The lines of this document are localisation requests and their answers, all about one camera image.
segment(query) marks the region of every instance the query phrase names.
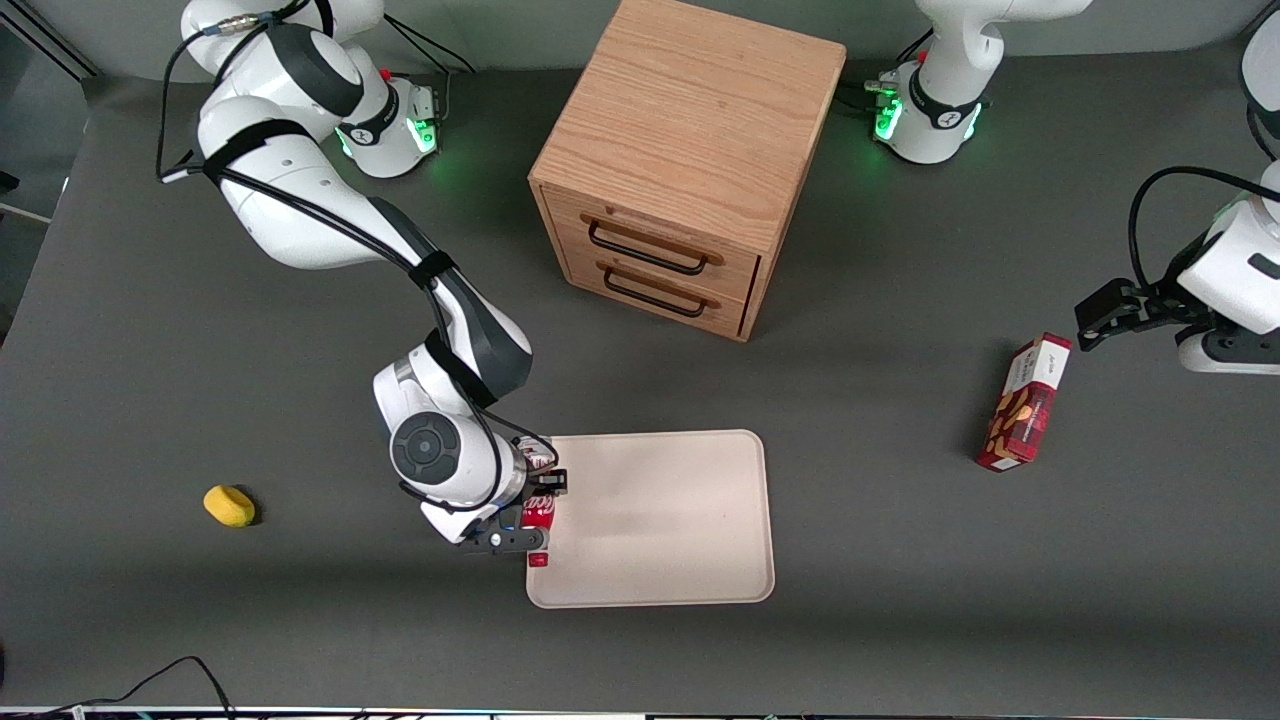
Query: yellow sponge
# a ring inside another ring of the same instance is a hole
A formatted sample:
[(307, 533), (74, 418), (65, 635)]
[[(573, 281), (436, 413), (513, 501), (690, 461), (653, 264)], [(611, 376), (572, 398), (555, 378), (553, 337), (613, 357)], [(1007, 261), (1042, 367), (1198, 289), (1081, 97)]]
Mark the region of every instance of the yellow sponge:
[(232, 486), (214, 486), (205, 493), (205, 510), (228, 528), (243, 528), (257, 510), (247, 495)]

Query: wall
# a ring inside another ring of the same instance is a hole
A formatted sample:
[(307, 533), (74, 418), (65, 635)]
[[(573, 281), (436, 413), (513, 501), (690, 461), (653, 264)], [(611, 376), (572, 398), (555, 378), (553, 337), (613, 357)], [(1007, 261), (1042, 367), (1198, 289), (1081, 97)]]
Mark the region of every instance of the wall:
[[(28, 0), (105, 72), (160, 77), (186, 0)], [(274, 6), (283, 0), (246, 0)], [(845, 44), (850, 58), (886, 58), (928, 23), (910, 0), (695, 0)], [(1007, 26), (1012, 55), (1184, 50), (1234, 36), (1267, 0), (1097, 0), (1084, 14)], [(388, 10), (477, 67), (571, 68), (590, 55), (617, 0), (387, 0)], [(361, 41), (380, 64), (425, 69), (385, 24)], [(179, 81), (207, 79), (188, 59)]]

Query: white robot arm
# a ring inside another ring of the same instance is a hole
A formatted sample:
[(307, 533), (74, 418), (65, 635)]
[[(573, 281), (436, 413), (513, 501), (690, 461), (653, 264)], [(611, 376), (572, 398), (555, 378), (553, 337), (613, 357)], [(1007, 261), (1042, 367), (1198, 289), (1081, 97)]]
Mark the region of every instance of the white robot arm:
[(993, 23), (1066, 18), (1092, 1), (915, 0), (933, 23), (933, 44), (923, 63), (905, 58), (867, 83), (882, 95), (873, 137), (911, 163), (950, 159), (973, 135), (982, 92), (1005, 56)]
[[(1240, 77), (1249, 120), (1280, 135), (1280, 13), (1272, 14), (1244, 53)], [(1166, 168), (1139, 188), (1129, 219), (1137, 283), (1116, 278), (1075, 306), (1084, 351), (1126, 332), (1179, 324), (1178, 355), (1202, 373), (1280, 375), (1280, 161), (1272, 156), (1261, 184), (1194, 167)], [(1165, 277), (1148, 282), (1134, 234), (1138, 209), (1152, 184), (1172, 174), (1217, 179), (1245, 192), (1183, 249)]]
[(529, 341), (408, 217), (347, 186), (317, 146), (342, 128), (355, 141), (357, 165), (379, 177), (407, 172), (429, 152), (413, 126), (421, 91), (388, 82), (362, 49), (339, 42), (376, 22), (381, 1), (296, 1), (287, 8), (301, 10), (265, 23), (247, 4), (193, 0), (183, 14), (187, 37), (250, 17), (228, 22), (243, 26), (236, 35), (189, 44), (223, 81), (200, 110), (204, 163), (164, 179), (206, 174), (259, 246), (293, 268), (385, 259), (403, 269), (428, 293), (436, 331), (374, 378), (401, 488), (452, 543), (483, 538), (485, 548), (539, 550), (545, 528), (507, 527), (499, 512), (526, 496), (563, 491), (563, 474), (550, 473), (554, 450), (545, 441), (517, 448), (493, 433), (483, 410), (524, 384)]

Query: green led light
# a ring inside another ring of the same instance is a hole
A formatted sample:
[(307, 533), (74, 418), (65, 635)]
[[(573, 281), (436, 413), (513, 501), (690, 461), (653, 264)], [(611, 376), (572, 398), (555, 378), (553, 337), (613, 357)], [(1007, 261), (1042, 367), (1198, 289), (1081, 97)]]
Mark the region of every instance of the green led light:
[(876, 115), (876, 136), (883, 141), (893, 137), (897, 129), (897, 119), (902, 117), (902, 101), (895, 97), (888, 105)]
[(413, 136), (413, 142), (417, 143), (417, 149), (424, 155), (435, 150), (435, 123), (431, 120), (404, 118), (404, 124), (408, 126), (408, 132)]
[(978, 115), (980, 114), (982, 114), (982, 102), (978, 102), (978, 106), (973, 109), (973, 119), (969, 120), (969, 129), (964, 131), (965, 140), (973, 137), (973, 129), (978, 124)]
[(342, 154), (351, 158), (351, 147), (347, 147), (347, 138), (342, 136), (342, 131), (335, 129), (333, 133), (338, 136), (338, 142), (342, 143)]

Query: red box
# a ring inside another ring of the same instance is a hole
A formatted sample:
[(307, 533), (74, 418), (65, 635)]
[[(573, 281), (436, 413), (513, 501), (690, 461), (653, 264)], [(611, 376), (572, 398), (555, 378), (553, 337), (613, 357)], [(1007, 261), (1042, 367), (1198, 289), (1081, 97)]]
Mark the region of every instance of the red box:
[(1070, 352), (1071, 341), (1044, 333), (1014, 355), (979, 465), (1004, 473), (1036, 460)]

